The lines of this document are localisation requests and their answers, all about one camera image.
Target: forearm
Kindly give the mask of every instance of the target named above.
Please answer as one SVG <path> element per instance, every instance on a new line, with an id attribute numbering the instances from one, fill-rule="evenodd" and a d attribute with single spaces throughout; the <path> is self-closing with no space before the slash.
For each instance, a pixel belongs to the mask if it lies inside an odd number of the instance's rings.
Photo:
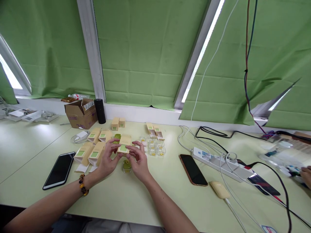
<path id="1" fill-rule="evenodd" d="M 148 189 L 155 207 L 160 215 L 165 230 L 170 232 L 198 232 L 193 223 L 175 202 L 162 190 L 153 177 L 144 182 Z"/>
<path id="2" fill-rule="evenodd" d="M 90 189 L 101 177 L 94 171 L 83 180 L 84 186 Z M 27 229 L 28 232 L 41 232 L 56 222 L 82 195 L 79 182 L 74 181 L 25 209 L 9 222 L 4 230 L 25 232 Z"/>

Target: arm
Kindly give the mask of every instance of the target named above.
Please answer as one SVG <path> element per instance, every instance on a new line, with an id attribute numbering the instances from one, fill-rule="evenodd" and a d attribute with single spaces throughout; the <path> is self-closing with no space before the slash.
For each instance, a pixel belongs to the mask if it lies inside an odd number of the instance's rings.
<path id="1" fill-rule="evenodd" d="M 148 189 L 166 231 L 168 233 L 198 233 L 198 230 L 190 219 L 162 190 L 160 185 L 150 174 L 147 165 L 147 156 L 144 153 L 144 146 L 142 143 L 135 141 L 133 144 L 139 145 L 140 149 L 133 146 L 126 146 L 130 150 L 130 153 L 127 154 L 126 157 L 131 162 L 134 174 Z"/>
<path id="2" fill-rule="evenodd" d="M 83 184 L 86 189 L 91 189 L 116 168 L 123 154 L 118 154 L 113 160 L 110 158 L 112 152 L 116 152 L 121 146 L 112 144 L 114 141 L 119 139 L 111 139 L 107 142 L 99 167 L 84 177 Z M 78 180 L 74 181 L 25 209 L 4 227 L 4 231 L 25 232 L 27 229 L 28 232 L 42 232 L 56 222 L 82 196 Z"/>
<path id="3" fill-rule="evenodd" d="M 308 166 L 307 168 L 302 167 L 300 175 L 308 188 L 311 189 L 311 166 Z"/>

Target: phone screen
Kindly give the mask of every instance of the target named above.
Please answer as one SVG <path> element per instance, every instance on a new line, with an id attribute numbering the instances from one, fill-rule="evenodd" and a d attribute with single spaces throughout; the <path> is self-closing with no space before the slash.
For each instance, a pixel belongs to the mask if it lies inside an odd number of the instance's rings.
<path id="1" fill-rule="evenodd" d="M 44 184 L 44 190 L 66 183 L 74 156 L 75 152 L 71 152 L 68 154 L 60 155 L 57 158 L 57 161 Z"/>
<path id="2" fill-rule="evenodd" d="M 246 166 L 245 163 L 243 163 L 241 160 L 237 159 L 237 162 L 239 164 L 242 164 L 243 166 Z M 269 192 L 273 196 L 280 196 L 280 193 L 273 188 L 267 181 L 265 181 L 261 176 L 259 176 L 257 173 L 254 172 L 254 174 L 250 177 L 248 177 L 248 180 L 251 181 L 253 184 L 258 184 L 260 185 L 264 190 Z M 269 195 L 267 192 L 263 191 L 260 187 L 255 186 L 258 188 L 263 194 Z"/>
<path id="3" fill-rule="evenodd" d="M 181 161 L 188 173 L 189 179 L 197 185 L 207 186 L 208 183 L 191 155 L 180 155 Z"/>

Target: black cylindrical speaker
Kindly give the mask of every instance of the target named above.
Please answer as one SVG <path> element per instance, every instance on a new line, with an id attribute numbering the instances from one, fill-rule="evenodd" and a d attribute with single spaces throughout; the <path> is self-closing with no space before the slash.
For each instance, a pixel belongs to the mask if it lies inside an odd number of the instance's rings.
<path id="1" fill-rule="evenodd" d="M 105 111 L 104 111 L 104 103 L 102 99 L 95 99 L 94 100 L 98 123 L 104 124 L 106 123 Z"/>

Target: hand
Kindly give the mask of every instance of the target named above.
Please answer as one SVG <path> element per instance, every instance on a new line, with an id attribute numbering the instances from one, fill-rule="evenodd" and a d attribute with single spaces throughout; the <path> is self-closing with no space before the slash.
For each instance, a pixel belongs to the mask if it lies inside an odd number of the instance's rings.
<path id="1" fill-rule="evenodd" d="M 120 153 L 113 160 L 110 158 L 112 152 L 116 153 L 118 147 L 121 146 L 121 144 L 113 144 L 114 141 L 120 141 L 120 139 L 113 138 L 106 143 L 104 154 L 101 158 L 98 168 L 96 169 L 100 173 L 101 179 L 104 179 L 114 171 L 119 160 L 123 156 L 123 154 Z"/>
<path id="2" fill-rule="evenodd" d="M 138 145 L 139 149 L 134 146 L 125 146 L 130 150 L 130 153 L 126 157 L 131 162 L 132 170 L 137 178 L 143 183 L 148 182 L 152 178 L 152 175 L 148 169 L 144 146 L 138 141 L 134 141 L 133 144 Z"/>
<path id="3" fill-rule="evenodd" d="M 302 179 L 308 188 L 311 189 L 311 166 L 308 166 L 307 168 L 302 167 L 301 170 L 300 175 Z"/>

